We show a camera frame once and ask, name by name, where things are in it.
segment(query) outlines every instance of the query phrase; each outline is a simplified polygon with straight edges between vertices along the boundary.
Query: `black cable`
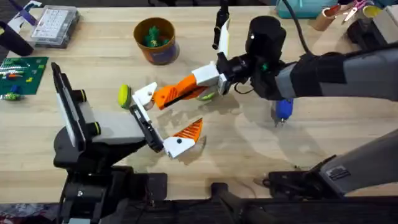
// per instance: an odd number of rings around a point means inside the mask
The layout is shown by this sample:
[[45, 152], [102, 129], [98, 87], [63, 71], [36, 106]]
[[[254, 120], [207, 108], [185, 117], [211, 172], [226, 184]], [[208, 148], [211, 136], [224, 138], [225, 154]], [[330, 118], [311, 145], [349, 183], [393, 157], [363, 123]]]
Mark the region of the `black cable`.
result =
[[396, 48], [398, 48], [398, 42], [382, 45], [382, 46], [376, 47], [374, 49], [366, 49], [366, 50], [358, 50], [355, 52], [350, 52], [350, 53], [345, 54], [345, 56], [347, 58], [350, 58], [350, 57], [355, 57], [355, 56], [364, 55], [364, 54], [371, 54], [371, 53], [379, 51], [379, 50], [389, 50], [389, 49], [396, 49]]
[[58, 202], [58, 210], [57, 210], [57, 217], [55, 219], [56, 224], [61, 224], [63, 220], [61, 220], [61, 210], [63, 206], [63, 201], [65, 200], [65, 187], [67, 186], [67, 183], [69, 181], [70, 177], [69, 174], [67, 175], [67, 178], [65, 180], [65, 183], [63, 184], [63, 188], [61, 191], [61, 196], [60, 196], [60, 201]]
[[296, 14], [294, 13], [294, 11], [292, 9], [292, 6], [290, 6], [290, 4], [287, 2], [287, 0], [283, 0], [283, 2], [285, 3], [287, 10], [289, 10], [290, 15], [292, 15], [294, 24], [296, 25], [296, 28], [297, 28], [298, 37], [300, 38], [300, 41], [301, 41], [301, 44], [303, 45], [305, 53], [310, 54], [310, 55], [314, 55], [311, 52], [311, 50], [308, 48], [307, 43], [305, 43], [305, 39], [304, 39], [304, 36], [303, 36], [303, 30], [301, 29], [299, 20], [297, 19]]
[[254, 88], [253, 88], [253, 89], [251, 89], [251, 90], [249, 90], [249, 91], [241, 92], [241, 91], [239, 91], [239, 90], [237, 89], [238, 84], [239, 84], [239, 83], [235, 83], [235, 86], [234, 86], [234, 90], [235, 90], [236, 93], [239, 93], [239, 94], [248, 94], [248, 93], [250, 93], [250, 92], [252, 92], [252, 91], [254, 90]]
[[144, 208], [141, 209], [141, 212], [139, 213], [139, 215], [138, 215], [138, 217], [137, 217], [137, 219], [136, 219], [136, 224], [139, 223], [139, 220], [141, 219], [142, 215], [144, 214], [144, 212], [145, 212], [147, 206], [148, 206], [148, 203], [145, 203]]
[[[189, 205], [186, 205], [186, 206], [182, 206], [182, 207], [176, 206], [176, 208], [177, 208], [178, 211], [181, 211], [181, 210], [185, 210], [185, 209], [197, 206], [197, 205], [204, 205], [204, 204], [206, 204], [206, 203], [208, 203], [210, 201], [211, 201], [211, 198], [206, 199], [206, 200], [199, 200], [198, 202], [193, 202], [193, 203], [191, 203]], [[137, 210], [142, 210], [142, 208], [139, 208], [136, 205], [131, 205], [131, 206], [133, 208], [137, 209]], [[172, 209], [163, 209], [163, 210], [155, 210], [155, 211], [145, 210], [145, 212], [147, 212], [147, 213], [160, 213], [160, 212], [171, 212], [171, 211], [172, 211]]]

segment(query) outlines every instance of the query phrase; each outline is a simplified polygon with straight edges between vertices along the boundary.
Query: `black knob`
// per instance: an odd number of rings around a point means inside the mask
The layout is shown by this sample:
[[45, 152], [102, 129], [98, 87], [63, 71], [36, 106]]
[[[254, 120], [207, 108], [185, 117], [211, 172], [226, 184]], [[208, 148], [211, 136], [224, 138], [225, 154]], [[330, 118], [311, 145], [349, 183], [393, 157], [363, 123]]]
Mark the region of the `black knob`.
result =
[[260, 57], [265, 63], [278, 64], [286, 31], [272, 16], [259, 16], [250, 22], [246, 52], [250, 57]]
[[84, 90], [73, 90], [72, 97], [78, 103], [84, 103], [87, 101], [86, 92]]
[[91, 136], [97, 136], [101, 134], [101, 126], [98, 122], [88, 123], [86, 126]]

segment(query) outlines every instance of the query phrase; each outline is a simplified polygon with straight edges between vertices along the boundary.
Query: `clear plastic organizer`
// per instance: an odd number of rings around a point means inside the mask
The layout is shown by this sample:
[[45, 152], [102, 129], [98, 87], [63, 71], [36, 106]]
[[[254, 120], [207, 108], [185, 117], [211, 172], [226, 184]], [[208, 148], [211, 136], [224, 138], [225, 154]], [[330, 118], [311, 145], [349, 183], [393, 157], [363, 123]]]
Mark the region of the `clear plastic organizer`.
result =
[[66, 48], [80, 15], [76, 7], [45, 6], [28, 40], [34, 47]]

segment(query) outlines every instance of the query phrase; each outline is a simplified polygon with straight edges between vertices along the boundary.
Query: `wooden tabletop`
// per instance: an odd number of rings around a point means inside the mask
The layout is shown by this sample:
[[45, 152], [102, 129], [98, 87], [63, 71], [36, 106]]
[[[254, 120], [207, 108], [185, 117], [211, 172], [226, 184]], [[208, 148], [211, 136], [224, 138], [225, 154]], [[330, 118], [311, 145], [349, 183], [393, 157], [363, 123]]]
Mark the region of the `wooden tabletop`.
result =
[[[75, 89], [87, 92], [96, 110], [128, 113], [117, 104], [122, 83], [137, 90], [151, 82], [174, 84], [191, 70], [216, 59], [211, 48], [217, 7], [81, 8], [81, 21], [66, 50], [37, 49], [32, 56], [57, 62]], [[275, 16], [273, 7], [232, 7], [229, 55], [244, 53], [248, 25], [260, 15]], [[180, 56], [170, 65], [153, 66], [134, 42], [138, 22], [158, 16], [175, 26]], [[280, 20], [287, 31], [282, 59], [303, 54], [293, 20]], [[344, 35], [347, 25], [338, 18], [318, 32], [300, 21], [308, 46], [315, 54], [354, 49]], [[21, 34], [28, 35], [25, 25]], [[241, 86], [242, 91], [251, 87]], [[206, 198], [212, 182], [229, 184], [241, 197], [269, 197], [253, 178], [275, 170], [308, 168], [333, 154], [342, 154], [397, 128], [397, 104], [367, 98], [301, 98], [283, 127], [275, 128], [272, 102], [255, 93], [233, 90], [222, 98], [181, 101], [170, 108], [149, 111], [162, 135], [176, 133], [203, 117], [195, 148], [171, 160], [147, 146], [120, 164], [137, 172], [166, 172], [168, 198]], [[0, 203], [56, 202], [66, 172], [53, 166], [53, 140], [63, 126], [57, 107], [52, 72], [47, 68], [36, 95], [24, 101], [0, 102]], [[352, 195], [398, 194], [394, 184], [372, 187]]]

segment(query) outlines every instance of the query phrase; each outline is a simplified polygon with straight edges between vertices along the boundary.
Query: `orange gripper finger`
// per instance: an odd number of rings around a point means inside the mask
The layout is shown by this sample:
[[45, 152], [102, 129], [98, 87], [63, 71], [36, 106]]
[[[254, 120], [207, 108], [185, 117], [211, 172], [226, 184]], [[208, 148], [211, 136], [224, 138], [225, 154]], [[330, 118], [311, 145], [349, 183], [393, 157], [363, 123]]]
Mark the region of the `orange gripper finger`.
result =
[[206, 86], [198, 86], [195, 76], [191, 74], [181, 80], [177, 85], [167, 85], [162, 89], [155, 91], [154, 101], [157, 107], [162, 110], [165, 108], [165, 105], [170, 103], [172, 100], [175, 100], [190, 91], [191, 93], [182, 98], [182, 100], [192, 99], [200, 95], [200, 93], [206, 90], [206, 88]]
[[184, 130], [174, 134], [174, 137], [190, 138], [197, 142], [201, 133], [202, 126], [203, 120], [202, 118], [200, 118], [199, 120], [186, 127]]

